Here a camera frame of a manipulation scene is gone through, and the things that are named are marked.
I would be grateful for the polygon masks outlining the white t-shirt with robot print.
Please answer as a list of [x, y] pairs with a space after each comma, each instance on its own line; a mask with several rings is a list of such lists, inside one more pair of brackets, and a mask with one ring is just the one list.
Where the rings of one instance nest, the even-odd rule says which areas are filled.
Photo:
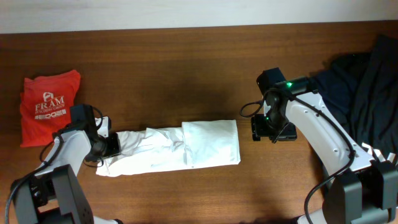
[[146, 128], [117, 135], [121, 154], [105, 159], [96, 175], [118, 177], [241, 162], [235, 120], [183, 122], [177, 128]]

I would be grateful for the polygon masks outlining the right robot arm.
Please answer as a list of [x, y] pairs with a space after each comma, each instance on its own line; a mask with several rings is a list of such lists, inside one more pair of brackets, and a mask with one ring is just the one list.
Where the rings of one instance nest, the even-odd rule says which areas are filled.
[[301, 131], [325, 170], [294, 223], [390, 223], [397, 218], [397, 170], [370, 146], [356, 143], [326, 107], [315, 83], [288, 81], [278, 68], [256, 79], [264, 112], [250, 115], [252, 138], [294, 141]]

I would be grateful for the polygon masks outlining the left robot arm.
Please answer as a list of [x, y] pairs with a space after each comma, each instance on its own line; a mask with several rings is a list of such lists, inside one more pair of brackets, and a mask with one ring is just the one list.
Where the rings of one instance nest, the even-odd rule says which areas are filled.
[[119, 223], [93, 215], [78, 182], [81, 165], [102, 167], [121, 153], [118, 135], [111, 133], [107, 116], [95, 119], [99, 109], [80, 104], [70, 108], [71, 122], [53, 133], [41, 164], [11, 185], [5, 206], [5, 222], [14, 207], [19, 223]]

